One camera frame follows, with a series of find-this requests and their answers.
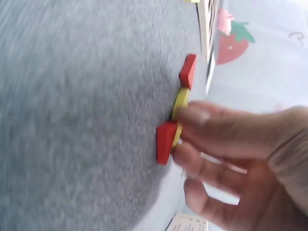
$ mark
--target gray carpet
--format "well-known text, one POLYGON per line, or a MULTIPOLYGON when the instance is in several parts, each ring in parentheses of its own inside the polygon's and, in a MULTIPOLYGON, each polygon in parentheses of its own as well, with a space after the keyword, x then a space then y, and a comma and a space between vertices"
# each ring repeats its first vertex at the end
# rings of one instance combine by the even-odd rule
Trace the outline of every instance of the gray carpet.
MULTIPOLYGON (((155 129, 186 55, 201 57, 198 27, 182 0, 0 1, 1 231, 147 222, 170 167, 155 129)), ((205 73, 199 58, 192 98, 205 73)))

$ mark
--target red triangle block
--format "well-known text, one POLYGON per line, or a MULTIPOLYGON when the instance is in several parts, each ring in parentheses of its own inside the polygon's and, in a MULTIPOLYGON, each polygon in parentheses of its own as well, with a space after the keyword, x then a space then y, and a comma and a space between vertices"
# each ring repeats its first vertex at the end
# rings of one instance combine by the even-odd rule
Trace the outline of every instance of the red triangle block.
POLYGON ((185 60, 185 63, 180 72, 180 81, 182 87, 189 88, 189 90, 193 87, 193 78, 196 70, 196 54, 189 54, 185 60))
POLYGON ((166 165, 172 148, 178 124, 166 122, 156 130, 157 135, 157 161, 161 165, 166 165))

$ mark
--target yellow wooden block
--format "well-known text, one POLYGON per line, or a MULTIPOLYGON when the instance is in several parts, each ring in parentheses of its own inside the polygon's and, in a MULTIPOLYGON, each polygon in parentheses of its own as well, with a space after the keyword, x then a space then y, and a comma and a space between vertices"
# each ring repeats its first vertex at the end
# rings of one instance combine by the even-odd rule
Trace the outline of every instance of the yellow wooden block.
POLYGON ((175 100, 171 120, 175 122, 176 119, 176 112, 179 107, 187 107, 188 105, 188 98, 189 98, 189 89, 188 88, 181 88, 177 99, 175 100))
POLYGON ((172 143, 172 147, 173 147, 173 148, 174 148, 174 147, 177 145, 177 143, 179 142, 181 133, 182 133, 182 126, 181 126, 180 124, 178 124, 178 128, 177 128, 177 131, 175 132, 175 136, 174 136, 173 143, 172 143))
POLYGON ((189 1, 189 2, 192 2, 192 3, 199 3, 200 0, 185 0, 185 1, 189 1))

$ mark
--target paper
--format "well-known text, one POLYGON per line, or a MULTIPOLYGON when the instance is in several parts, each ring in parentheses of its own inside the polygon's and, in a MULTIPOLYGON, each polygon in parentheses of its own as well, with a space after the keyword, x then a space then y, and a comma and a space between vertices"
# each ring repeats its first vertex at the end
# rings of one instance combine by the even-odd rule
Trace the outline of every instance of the paper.
POLYGON ((205 219, 177 213, 166 231, 207 231, 207 226, 205 219))

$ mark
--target wooden board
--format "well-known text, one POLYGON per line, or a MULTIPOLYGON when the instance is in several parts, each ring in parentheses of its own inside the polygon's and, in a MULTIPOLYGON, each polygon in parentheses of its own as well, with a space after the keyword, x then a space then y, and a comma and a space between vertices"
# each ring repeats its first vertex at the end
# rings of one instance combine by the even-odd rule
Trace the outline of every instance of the wooden board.
POLYGON ((200 0, 197 4, 203 60, 209 63, 215 36, 219 0, 200 0))
POLYGON ((212 52, 212 55, 210 57, 210 62, 208 64, 208 74, 207 74, 207 79, 206 79, 206 86, 205 86, 205 93, 206 95, 208 94, 211 82, 212 82, 212 78, 213 78, 213 74, 214 74, 214 68, 216 65, 216 60, 215 60, 215 53, 212 52))

